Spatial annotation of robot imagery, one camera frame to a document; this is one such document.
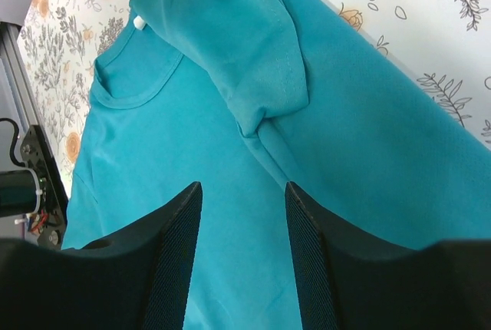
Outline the teal t-shirt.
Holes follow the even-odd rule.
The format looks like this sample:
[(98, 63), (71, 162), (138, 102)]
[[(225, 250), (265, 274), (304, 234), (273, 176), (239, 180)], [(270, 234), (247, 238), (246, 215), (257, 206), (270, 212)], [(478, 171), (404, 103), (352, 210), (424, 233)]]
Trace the teal t-shirt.
[(63, 246), (80, 249), (199, 181), (184, 326), (298, 329), (293, 181), (420, 249), (490, 235), (490, 152), (321, 0), (130, 0), (94, 62)]

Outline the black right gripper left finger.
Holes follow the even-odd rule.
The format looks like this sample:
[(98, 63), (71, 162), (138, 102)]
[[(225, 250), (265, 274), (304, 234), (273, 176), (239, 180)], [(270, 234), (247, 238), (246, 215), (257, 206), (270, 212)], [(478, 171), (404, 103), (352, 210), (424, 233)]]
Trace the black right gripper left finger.
[(3, 329), (181, 329), (203, 191), (191, 183), (165, 206), (82, 249), (1, 241)]

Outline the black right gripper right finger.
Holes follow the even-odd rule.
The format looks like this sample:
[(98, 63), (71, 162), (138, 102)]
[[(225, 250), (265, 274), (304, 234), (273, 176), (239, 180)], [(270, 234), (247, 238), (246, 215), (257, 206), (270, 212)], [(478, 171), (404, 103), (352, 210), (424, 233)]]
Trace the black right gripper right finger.
[(490, 242), (420, 250), (380, 239), (285, 188), (288, 236), (305, 329), (488, 329)]

